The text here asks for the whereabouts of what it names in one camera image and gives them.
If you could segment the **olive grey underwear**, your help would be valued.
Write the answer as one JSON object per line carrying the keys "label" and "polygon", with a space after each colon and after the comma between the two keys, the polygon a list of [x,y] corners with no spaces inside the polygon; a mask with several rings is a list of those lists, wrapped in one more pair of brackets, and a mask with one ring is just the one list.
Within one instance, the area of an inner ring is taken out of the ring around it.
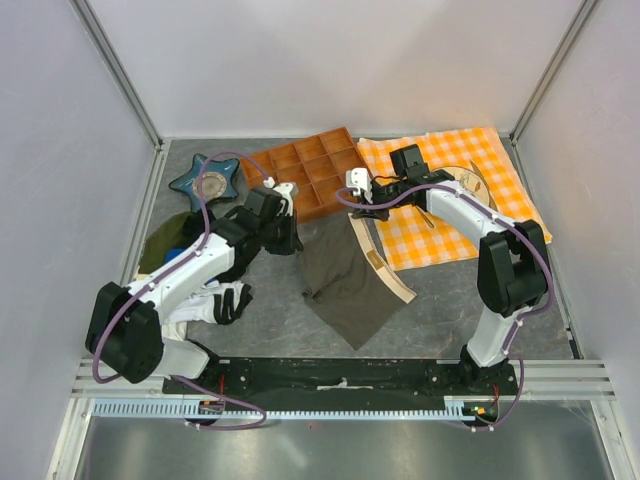
{"label": "olive grey underwear", "polygon": [[366,222],[351,214],[306,242],[299,265],[305,303],[355,350],[416,298],[378,253]]}

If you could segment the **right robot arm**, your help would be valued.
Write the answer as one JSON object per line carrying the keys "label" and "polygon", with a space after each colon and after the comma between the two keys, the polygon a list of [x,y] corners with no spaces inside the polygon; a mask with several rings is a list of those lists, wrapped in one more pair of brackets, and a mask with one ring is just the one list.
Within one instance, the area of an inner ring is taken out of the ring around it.
{"label": "right robot arm", "polygon": [[365,218],[386,221],[394,208],[412,206],[452,226],[477,250],[477,290],[484,304],[471,339],[460,354],[458,381],[467,392],[483,392],[494,371],[508,361],[526,318],[554,298],[542,226],[516,221],[475,198],[445,169],[430,169],[417,145],[393,151],[393,176],[381,184],[366,168],[345,174],[349,207]]}

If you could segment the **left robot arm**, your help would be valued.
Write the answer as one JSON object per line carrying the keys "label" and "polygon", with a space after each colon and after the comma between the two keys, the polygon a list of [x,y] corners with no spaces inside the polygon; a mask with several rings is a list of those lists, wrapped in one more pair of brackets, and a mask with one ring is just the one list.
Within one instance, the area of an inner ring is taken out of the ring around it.
{"label": "left robot arm", "polygon": [[205,221],[204,233],[190,247],[145,279],[103,286],[86,337],[94,380],[107,383],[99,372],[107,365],[112,380],[136,384],[152,375],[184,377],[198,393],[215,389],[220,371],[209,353],[193,342],[164,338],[162,325],[207,281],[241,277],[261,250],[274,255],[300,251],[297,193],[292,182],[254,187],[242,205]]}

